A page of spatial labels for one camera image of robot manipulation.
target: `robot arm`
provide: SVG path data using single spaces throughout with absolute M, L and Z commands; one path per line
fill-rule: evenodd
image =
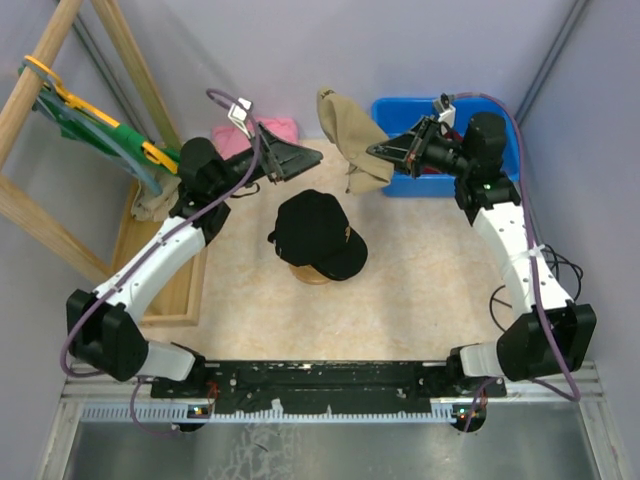
M 540 299 L 553 337 L 569 370 L 579 369 L 595 328 L 595 313 L 590 305 L 574 303 L 549 270 L 539 246 L 534 243 L 533 251 L 527 246 L 521 198 L 502 171 L 504 118 L 477 113 L 463 140 L 457 141 L 442 134 L 443 127 L 449 130 L 442 121 L 448 98 L 443 95 L 438 102 L 439 119 L 423 117 L 408 132 L 372 145 L 367 152 L 393 162 L 397 172 L 413 178 L 425 167 L 454 176 L 456 202 L 489 245 L 511 295 L 515 323 L 497 341 L 453 349 L 448 364 L 459 379 L 506 376 L 519 381 L 560 373 L 536 308 L 530 260 L 535 256 Z
M 249 182 L 264 176 L 273 183 L 287 181 L 322 159 L 320 152 L 287 143 L 261 124 L 258 135 L 260 163 Z M 158 233 L 93 292 L 76 290 L 67 300 L 68 331 L 71 333 L 83 322 L 70 343 L 69 353 L 119 381 L 134 376 L 187 379 L 196 361 L 194 352 L 174 344 L 147 341 L 137 324 L 177 270 L 220 232 L 231 210 L 223 202 L 190 224 L 183 225 L 185 221 L 231 190 L 248 173 L 253 155 L 249 148 L 224 161 L 206 138 L 185 143 L 178 167 L 182 180 L 179 199 Z M 145 261 L 144 268 L 137 268 L 141 260 Z M 95 308 L 101 297 L 105 298 L 104 303 Z

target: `beige cloth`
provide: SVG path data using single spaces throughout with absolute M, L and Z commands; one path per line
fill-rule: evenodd
M 304 267 L 294 267 L 289 265 L 289 270 L 293 273 L 293 276 L 307 285 L 326 285 L 332 280 L 322 275 L 311 265 L 305 265 Z
M 367 148 L 388 140 L 386 133 L 352 99 L 321 88 L 317 94 L 320 126 L 350 163 L 347 193 L 359 194 L 391 183 L 393 164 L 369 155 Z
M 157 196 L 138 182 L 138 193 L 131 205 L 131 216 L 139 222 L 163 222 L 178 201 L 180 179 L 159 170 L 154 173 L 154 177 L 162 187 L 162 193 Z

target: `black mounting bar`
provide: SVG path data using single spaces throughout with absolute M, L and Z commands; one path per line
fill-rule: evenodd
M 393 414 L 428 413 L 431 398 L 473 395 L 484 378 L 455 384 L 450 369 L 426 362 L 252 362 L 205 361 L 196 355 L 189 378 L 156 378 L 153 398 L 207 398 L 216 389 L 216 413 L 269 410 L 280 401 L 284 413 Z M 487 389 L 506 395 L 504 385 Z

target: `black baseball cap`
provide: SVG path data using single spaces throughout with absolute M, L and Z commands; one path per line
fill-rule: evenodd
M 349 225 L 336 197 L 316 190 L 305 190 L 280 205 L 268 240 L 285 262 L 311 265 L 331 280 L 353 277 L 367 261 L 367 244 Z

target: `blue bin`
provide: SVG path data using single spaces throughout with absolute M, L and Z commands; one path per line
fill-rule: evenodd
M 423 115 L 437 115 L 433 108 L 434 98 L 380 98 L 371 107 L 371 117 L 389 135 L 396 137 L 413 127 Z M 507 121 L 507 146 L 504 151 L 503 170 L 512 182 L 520 179 L 518 141 L 513 125 L 499 105 L 485 98 L 461 98 L 453 103 L 456 107 L 454 129 L 464 135 L 474 113 L 492 112 L 502 115 Z M 391 184 L 382 191 L 389 197 L 453 197 L 453 177 L 442 174 L 424 174 L 413 179 L 408 175 L 394 173 Z

